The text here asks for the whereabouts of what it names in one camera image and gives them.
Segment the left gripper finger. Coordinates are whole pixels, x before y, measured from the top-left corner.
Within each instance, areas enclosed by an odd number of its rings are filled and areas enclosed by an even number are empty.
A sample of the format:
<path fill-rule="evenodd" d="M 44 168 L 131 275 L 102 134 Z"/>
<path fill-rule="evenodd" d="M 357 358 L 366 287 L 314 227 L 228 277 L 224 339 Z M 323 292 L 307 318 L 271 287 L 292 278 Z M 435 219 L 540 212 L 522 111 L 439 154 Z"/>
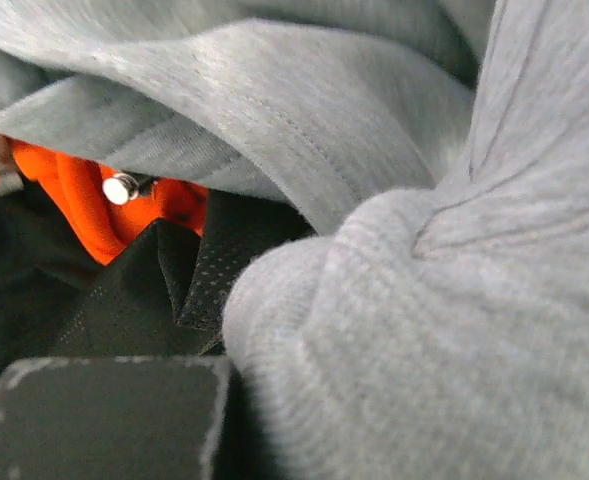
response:
<path fill-rule="evenodd" d="M 0 479 L 231 479 L 222 358 L 39 358 L 0 376 Z"/>

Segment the grey zip hoodie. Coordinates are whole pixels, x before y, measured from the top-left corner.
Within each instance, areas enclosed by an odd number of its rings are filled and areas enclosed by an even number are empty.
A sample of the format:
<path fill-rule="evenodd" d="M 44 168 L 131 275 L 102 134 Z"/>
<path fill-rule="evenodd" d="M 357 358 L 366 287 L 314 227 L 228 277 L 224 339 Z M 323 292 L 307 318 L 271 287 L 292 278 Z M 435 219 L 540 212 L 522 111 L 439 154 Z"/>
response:
<path fill-rule="evenodd" d="M 0 133 L 294 206 L 223 320 L 295 479 L 589 479 L 589 1 L 0 1 Z"/>

